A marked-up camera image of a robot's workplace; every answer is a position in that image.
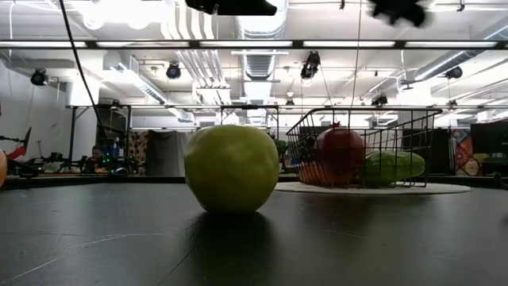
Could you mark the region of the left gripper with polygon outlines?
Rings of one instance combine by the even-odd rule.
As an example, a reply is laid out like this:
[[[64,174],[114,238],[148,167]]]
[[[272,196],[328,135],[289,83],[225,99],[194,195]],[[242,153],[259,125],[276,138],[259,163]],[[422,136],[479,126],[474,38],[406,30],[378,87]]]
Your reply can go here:
[[[277,7],[266,0],[186,0],[188,7],[221,16],[274,16]]]

